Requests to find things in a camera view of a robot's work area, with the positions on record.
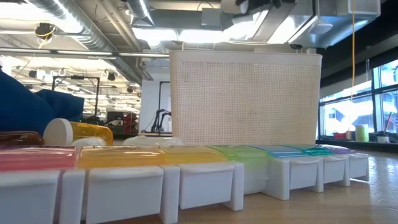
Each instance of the ceiling duct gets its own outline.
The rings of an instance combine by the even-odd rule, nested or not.
[[[289,43],[326,48],[353,33],[353,0],[316,0],[315,2],[317,18],[303,26]],[[355,31],[380,16],[380,6],[380,0],[356,1]]]
[[[122,0],[130,9],[132,15],[150,26],[155,26],[154,21],[150,16],[149,5],[146,0]]]
[[[73,37],[88,50],[102,52],[117,52],[111,42],[95,26],[93,21],[72,0],[29,0],[35,5],[59,20],[57,26],[65,32],[80,33],[83,36]],[[141,83],[142,78],[122,58],[106,60],[114,65],[130,82]]]

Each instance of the white wall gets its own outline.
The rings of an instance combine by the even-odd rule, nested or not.
[[[154,78],[154,81],[142,81],[141,93],[141,112],[139,116],[139,131],[145,129],[150,131],[150,127],[155,120],[154,116],[159,106],[159,84],[160,82],[170,81],[170,71],[166,68],[147,68],[147,71]],[[162,94],[160,99],[160,108],[171,110],[169,108],[170,84],[162,84]],[[163,127],[167,131],[169,128],[168,117],[165,117]]]

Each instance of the perforated panel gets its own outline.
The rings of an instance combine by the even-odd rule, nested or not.
[[[170,61],[173,136],[185,144],[315,143],[319,65]]]

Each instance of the red object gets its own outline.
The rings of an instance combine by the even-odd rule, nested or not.
[[[73,169],[73,146],[0,146],[0,171]]]
[[[333,133],[334,139],[347,139],[346,133]]]
[[[137,134],[138,131],[136,130],[136,122],[137,115],[134,113],[130,113],[125,115],[124,117],[124,134]]]

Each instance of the pill organizer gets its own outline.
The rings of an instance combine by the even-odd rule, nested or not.
[[[177,222],[178,206],[226,203],[233,210],[241,210],[243,166],[225,161],[219,151],[202,146],[83,147],[78,167],[86,169],[88,175],[82,220],[101,223],[159,214],[164,223],[171,224]],[[187,187],[204,182],[212,187]]]
[[[173,224],[178,207],[223,203],[238,211],[244,194],[288,200],[293,189],[319,193],[326,183],[369,180],[368,157],[303,145],[90,146],[80,152],[0,146],[0,197],[7,199],[0,215],[6,223],[94,224],[158,214]]]
[[[181,209],[224,203],[243,209],[244,165],[238,162],[180,164]]]
[[[209,146],[222,152],[230,161],[244,164],[244,194],[262,192],[266,187],[267,153],[249,146]]]
[[[2,222],[78,223],[85,173],[75,159],[75,147],[1,147]]]
[[[81,149],[78,168],[91,169],[165,164],[164,155],[152,147],[87,146]]]
[[[170,146],[157,150],[164,156],[167,164],[191,164],[206,162],[226,162],[221,152],[205,146]]]
[[[369,181],[369,155],[357,153],[341,146],[331,146],[327,144],[318,145],[336,154],[344,154],[349,160],[349,177],[358,180]]]
[[[323,192],[323,159],[308,156],[285,146],[254,146],[271,152],[268,161],[268,180],[264,194],[288,200],[290,190],[308,188]]]

